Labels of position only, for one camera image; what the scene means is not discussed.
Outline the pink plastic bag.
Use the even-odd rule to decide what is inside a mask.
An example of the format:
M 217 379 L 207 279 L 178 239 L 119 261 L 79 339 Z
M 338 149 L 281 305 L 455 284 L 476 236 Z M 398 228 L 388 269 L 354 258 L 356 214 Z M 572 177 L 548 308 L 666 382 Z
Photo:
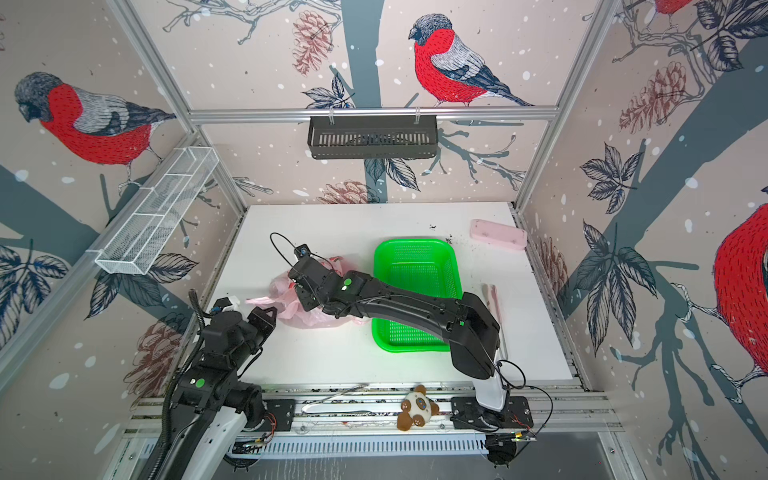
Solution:
M 306 311 L 295 291 L 295 282 L 288 276 L 289 272 L 290 270 L 287 270 L 271 281 L 266 296 L 249 298 L 245 303 L 262 309 L 275 307 L 277 319 L 297 329 L 336 328 L 347 322 L 366 322 L 366 318 L 360 319 L 351 315 L 336 318 L 324 313 L 320 307 Z

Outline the green plastic basket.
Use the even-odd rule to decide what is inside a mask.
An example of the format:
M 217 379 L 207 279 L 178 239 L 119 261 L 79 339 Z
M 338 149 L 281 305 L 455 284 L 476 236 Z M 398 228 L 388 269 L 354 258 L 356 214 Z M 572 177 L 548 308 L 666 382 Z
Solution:
M 393 287 L 441 298 L 461 298 L 463 288 L 452 246 L 439 239 L 391 239 L 374 253 L 374 277 Z M 373 340 L 389 353 L 447 352 L 440 337 L 374 318 Z

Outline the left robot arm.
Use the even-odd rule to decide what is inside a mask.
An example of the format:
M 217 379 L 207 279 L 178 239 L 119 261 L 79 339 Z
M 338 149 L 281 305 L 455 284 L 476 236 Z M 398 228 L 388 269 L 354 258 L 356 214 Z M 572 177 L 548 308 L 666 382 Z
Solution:
M 161 433 L 140 479 L 211 479 L 243 430 L 266 427 L 265 437 L 273 437 L 278 423 L 263 389 L 239 371 L 260 355 L 276 323 L 274 307 L 255 307 L 246 317 L 214 309 L 166 393 Z

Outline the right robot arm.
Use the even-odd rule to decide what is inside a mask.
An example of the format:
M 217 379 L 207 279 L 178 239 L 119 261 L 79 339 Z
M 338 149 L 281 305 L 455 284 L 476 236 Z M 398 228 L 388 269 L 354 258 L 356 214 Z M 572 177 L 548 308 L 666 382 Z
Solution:
M 356 270 L 339 274 L 312 255 L 299 258 L 288 277 L 306 311 L 319 309 L 335 318 L 390 320 L 445 342 L 453 367 L 472 379 L 475 391 L 473 400 L 453 400 L 450 421 L 455 428 L 487 434 L 533 428 L 529 413 L 518 414 L 508 407 L 514 386 L 501 373 L 505 361 L 496 358 L 500 324 L 477 295 L 464 293 L 459 299 L 428 296 Z

